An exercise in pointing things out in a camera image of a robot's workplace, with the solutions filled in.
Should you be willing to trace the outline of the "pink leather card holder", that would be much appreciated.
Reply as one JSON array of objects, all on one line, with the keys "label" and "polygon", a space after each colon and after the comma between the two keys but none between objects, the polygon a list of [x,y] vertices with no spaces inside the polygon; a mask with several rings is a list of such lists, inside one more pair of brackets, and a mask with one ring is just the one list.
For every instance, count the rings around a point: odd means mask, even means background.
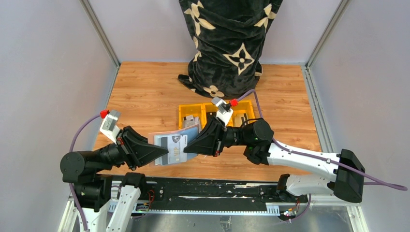
[{"label": "pink leather card holder", "polygon": [[200,132],[200,126],[193,126],[166,132],[155,132],[148,135],[148,142],[163,147],[168,153],[156,158],[150,166],[168,166],[187,162],[198,156],[197,153],[184,152],[188,143],[193,141]]}]

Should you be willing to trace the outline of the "white crest printed card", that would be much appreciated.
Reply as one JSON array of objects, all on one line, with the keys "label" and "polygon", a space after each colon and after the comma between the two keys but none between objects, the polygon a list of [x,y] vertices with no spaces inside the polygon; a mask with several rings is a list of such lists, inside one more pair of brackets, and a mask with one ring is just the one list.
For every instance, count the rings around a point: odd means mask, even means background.
[{"label": "white crest printed card", "polygon": [[168,153],[155,159],[155,165],[171,165],[186,162],[188,155],[184,148],[188,144],[188,136],[182,134],[155,135],[154,145],[165,148]]}]

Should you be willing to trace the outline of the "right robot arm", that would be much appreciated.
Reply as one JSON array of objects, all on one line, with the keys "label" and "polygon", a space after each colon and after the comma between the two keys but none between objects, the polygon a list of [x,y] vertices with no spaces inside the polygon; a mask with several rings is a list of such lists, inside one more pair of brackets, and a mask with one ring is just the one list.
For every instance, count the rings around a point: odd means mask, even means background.
[{"label": "right robot arm", "polygon": [[212,116],[184,152],[217,157],[225,147],[244,145],[244,155],[254,164],[288,166],[309,172],[308,175],[281,175],[278,191],[292,196],[334,195],[346,202],[362,202],[365,168],[354,152],[348,149],[340,153],[306,150],[278,142],[273,135],[262,118],[250,119],[240,127],[230,127]]}]

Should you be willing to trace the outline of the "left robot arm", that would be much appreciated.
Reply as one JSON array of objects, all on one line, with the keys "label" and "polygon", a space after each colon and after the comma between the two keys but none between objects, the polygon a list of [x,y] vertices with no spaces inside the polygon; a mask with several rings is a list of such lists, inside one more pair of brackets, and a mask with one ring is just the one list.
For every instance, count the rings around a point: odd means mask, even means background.
[{"label": "left robot arm", "polygon": [[[75,206],[85,232],[124,232],[141,196],[148,195],[146,176],[135,170],[168,153],[126,126],[113,143],[94,151],[70,151],[60,162],[62,180],[71,184]],[[101,174],[126,164],[131,170],[119,185],[118,203],[107,220],[113,176]]]}]

